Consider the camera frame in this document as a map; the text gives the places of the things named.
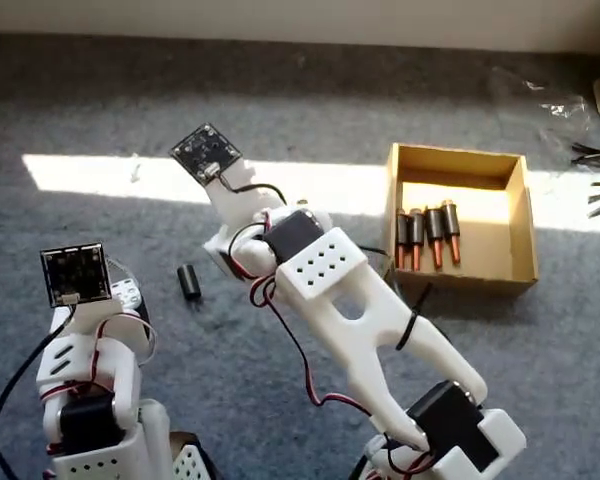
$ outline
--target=copper electrode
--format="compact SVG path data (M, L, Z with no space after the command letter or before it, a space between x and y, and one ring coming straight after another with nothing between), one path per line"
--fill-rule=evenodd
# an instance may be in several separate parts
M396 267L398 270L402 270L407 256L408 232L407 216L401 208L396 213L396 247Z
M411 270L420 270L420 256L424 246L424 215L419 208L413 208L409 212L409 235L411 248Z
M445 200L441 206L444 217L444 235L451 244L451 259L455 265L460 263L460 222L456 205L451 200Z
M427 208L424 212L427 240L433 251L433 265L436 270L442 268L442 240L444 239L442 217L442 210L439 208Z

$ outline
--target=open cardboard box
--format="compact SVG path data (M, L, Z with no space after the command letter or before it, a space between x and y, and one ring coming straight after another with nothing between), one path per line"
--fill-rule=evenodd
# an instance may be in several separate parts
M436 271L425 243L421 270L410 259L397 280L406 287L428 282L517 295L538 280L531 201L523 156L394 144L388 161L388 228L385 248L394 252L396 209L424 211L445 199L457 205L462 262L453 265L443 248L443 267Z

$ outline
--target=circuit board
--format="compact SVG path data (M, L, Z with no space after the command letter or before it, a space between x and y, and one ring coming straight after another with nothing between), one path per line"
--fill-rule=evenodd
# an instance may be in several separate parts
M40 252L51 307L111 298L111 285L99 243Z
M210 123L200 125L169 153L203 187L242 157Z

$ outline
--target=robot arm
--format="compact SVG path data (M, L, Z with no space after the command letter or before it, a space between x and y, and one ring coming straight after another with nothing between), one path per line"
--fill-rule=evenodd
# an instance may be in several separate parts
M220 146L210 147L206 135L220 138ZM180 155L182 151L190 155ZM225 151L234 155L227 157ZM391 469L374 463L382 454L368 454L376 471L385 478L402 478L395 476L400 462L431 452L435 463L423 476L490 480L498 475L524 449L526 439L505 412L481 409L487 396L481 376L431 322L413 315L355 243L332 228L328 215L308 205L282 205L262 191L248 190L247 196L228 188L227 178L239 179L242 191L252 184L253 171L236 152L208 124L172 151L207 190L224 223L204 248L220 268L241 280L273 276L276 298L309 323L345 369L372 424L404 445ZM334 300L342 294L362 303L360 318L348 319L338 311ZM406 412L391 395L376 353L379 346L396 345L405 336L405 349L447 379Z
M172 449L166 409L140 396L140 359L153 354L155 331L135 278L125 270L131 278L109 287L99 244L42 258L55 306L51 330L74 309L36 379L53 463L45 478L218 480L197 440ZM173 452L180 452L175 463Z

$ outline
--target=black cylindrical part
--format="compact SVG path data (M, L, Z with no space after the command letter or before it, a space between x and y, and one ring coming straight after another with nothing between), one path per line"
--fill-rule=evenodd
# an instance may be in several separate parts
M188 301L200 300L202 292L193 265L186 263L178 267L178 280L180 280L180 288L182 288L184 298Z
M407 233L407 216L404 213L398 213L396 228L396 242L398 245L407 246L409 235Z
M429 243L441 240L444 237L444 222L442 210L439 208L427 208L424 212L425 227Z
M452 235L460 235L460 223L458 222L458 214L456 212L456 204L453 202L445 202L440 207L444 217L444 234L447 238Z
M424 215L414 208L409 212L409 235L408 240L412 245L424 245Z

